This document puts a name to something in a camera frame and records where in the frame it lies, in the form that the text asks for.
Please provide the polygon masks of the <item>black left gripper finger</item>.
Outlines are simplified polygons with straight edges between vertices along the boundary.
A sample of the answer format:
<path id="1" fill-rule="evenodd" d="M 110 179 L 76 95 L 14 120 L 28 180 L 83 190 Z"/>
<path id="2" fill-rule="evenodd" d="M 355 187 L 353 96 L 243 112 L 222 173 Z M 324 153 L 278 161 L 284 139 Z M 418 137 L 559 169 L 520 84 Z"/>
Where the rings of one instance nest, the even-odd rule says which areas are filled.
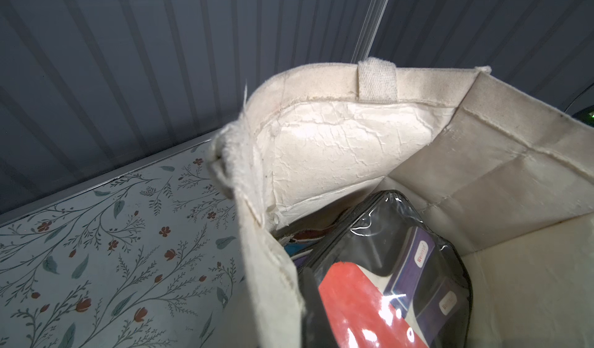
<path id="1" fill-rule="evenodd" d="M 305 302 L 302 318 L 302 347 L 338 348 L 313 273 L 299 275 L 299 290 Z"/>

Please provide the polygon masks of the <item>clear ping pong paddle set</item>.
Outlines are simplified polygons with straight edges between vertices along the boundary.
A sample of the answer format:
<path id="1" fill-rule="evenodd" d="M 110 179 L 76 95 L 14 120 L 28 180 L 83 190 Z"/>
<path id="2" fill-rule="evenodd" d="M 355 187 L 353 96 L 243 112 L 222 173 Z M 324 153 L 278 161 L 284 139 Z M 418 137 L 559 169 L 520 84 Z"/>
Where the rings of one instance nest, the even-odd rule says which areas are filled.
<path id="1" fill-rule="evenodd" d="M 313 273 L 339 347 L 467 344 L 470 275 L 399 191 L 340 215 L 298 271 Z"/>

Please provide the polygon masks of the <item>cream canvas tote bag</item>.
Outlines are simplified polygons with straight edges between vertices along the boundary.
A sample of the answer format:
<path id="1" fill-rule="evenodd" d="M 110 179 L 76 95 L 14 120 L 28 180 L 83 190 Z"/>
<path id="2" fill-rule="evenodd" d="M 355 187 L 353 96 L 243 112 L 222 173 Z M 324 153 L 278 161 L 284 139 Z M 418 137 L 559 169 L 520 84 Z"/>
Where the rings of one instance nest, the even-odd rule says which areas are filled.
<path id="1" fill-rule="evenodd" d="M 273 233 L 382 187 L 462 253 L 472 346 L 593 345 L 593 129 L 489 68 L 300 66 L 256 89 L 210 148 L 247 283 L 215 346 L 298 346 L 305 305 Z"/>

